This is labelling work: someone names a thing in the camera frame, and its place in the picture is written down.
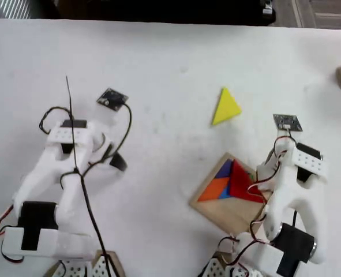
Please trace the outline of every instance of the floor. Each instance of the floor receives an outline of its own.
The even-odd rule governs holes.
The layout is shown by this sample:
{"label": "floor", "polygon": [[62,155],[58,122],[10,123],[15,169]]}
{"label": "floor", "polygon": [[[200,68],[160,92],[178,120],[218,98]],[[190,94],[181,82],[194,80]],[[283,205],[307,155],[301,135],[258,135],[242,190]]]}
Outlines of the floor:
{"label": "floor", "polygon": [[341,29],[341,0],[275,0],[273,26]]}

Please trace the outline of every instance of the red tangram piece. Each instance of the red tangram piece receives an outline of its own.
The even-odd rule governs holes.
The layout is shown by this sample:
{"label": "red tangram piece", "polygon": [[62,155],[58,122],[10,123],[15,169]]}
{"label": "red tangram piece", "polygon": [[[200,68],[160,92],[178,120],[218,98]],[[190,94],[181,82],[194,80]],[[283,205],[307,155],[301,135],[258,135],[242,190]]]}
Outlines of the red tangram piece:
{"label": "red tangram piece", "polygon": [[[238,164],[238,162],[234,160],[232,166],[232,173],[228,184],[229,194],[237,198],[263,203],[261,197],[251,195],[247,192],[247,188],[252,184],[253,181],[250,179],[245,169],[243,169],[243,167],[241,167]],[[254,194],[260,194],[260,191],[256,186],[252,187],[249,192]]]}

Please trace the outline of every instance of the blue tangram piece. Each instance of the blue tangram piece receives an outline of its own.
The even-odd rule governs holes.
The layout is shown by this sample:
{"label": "blue tangram piece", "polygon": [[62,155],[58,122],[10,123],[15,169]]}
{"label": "blue tangram piece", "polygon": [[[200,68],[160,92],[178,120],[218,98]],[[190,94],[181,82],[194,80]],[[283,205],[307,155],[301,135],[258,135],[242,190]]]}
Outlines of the blue tangram piece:
{"label": "blue tangram piece", "polygon": [[225,198],[230,198],[232,197],[231,195],[228,194],[229,191],[229,186],[226,186],[226,188],[223,190],[222,194],[219,195],[218,199],[225,199]]}
{"label": "blue tangram piece", "polygon": [[214,178],[225,178],[229,177],[232,173],[232,160],[226,160],[223,166],[219,169],[218,173],[216,173]]}

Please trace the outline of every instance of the wooden block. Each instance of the wooden block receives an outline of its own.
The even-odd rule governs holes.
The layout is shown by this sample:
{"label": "wooden block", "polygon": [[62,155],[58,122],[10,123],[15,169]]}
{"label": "wooden block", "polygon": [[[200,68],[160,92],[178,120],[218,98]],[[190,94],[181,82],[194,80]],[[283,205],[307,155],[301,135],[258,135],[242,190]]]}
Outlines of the wooden block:
{"label": "wooden block", "polygon": [[[254,180],[256,180],[256,172],[254,170],[234,156],[226,153],[208,174],[204,182],[191,198],[189,204],[227,234],[237,236],[238,234],[249,230],[250,222],[257,219],[261,214],[264,207],[263,204],[236,197],[201,202],[197,201],[206,187],[213,180],[214,176],[218,173],[219,169],[228,159],[236,160],[247,172],[254,176]],[[267,199],[270,195],[270,193],[264,193],[264,196]],[[258,227],[259,224],[255,224],[254,231],[257,231]]]}

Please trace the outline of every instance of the tangram puzzle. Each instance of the tangram puzzle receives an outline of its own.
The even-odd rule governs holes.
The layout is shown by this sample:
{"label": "tangram puzzle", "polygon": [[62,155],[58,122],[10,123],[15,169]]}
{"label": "tangram puzzle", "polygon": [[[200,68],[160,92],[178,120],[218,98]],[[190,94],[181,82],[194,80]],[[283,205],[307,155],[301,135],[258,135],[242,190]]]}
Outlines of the tangram puzzle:
{"label": "tangram puzzle", "polygon": [[[254,170],[225,154],[206,177],[190,205],[227,233],[247,231],[263,208],[261,197],[247,188],[256,179]],[[257,188],[250,190],[257,194]]]}

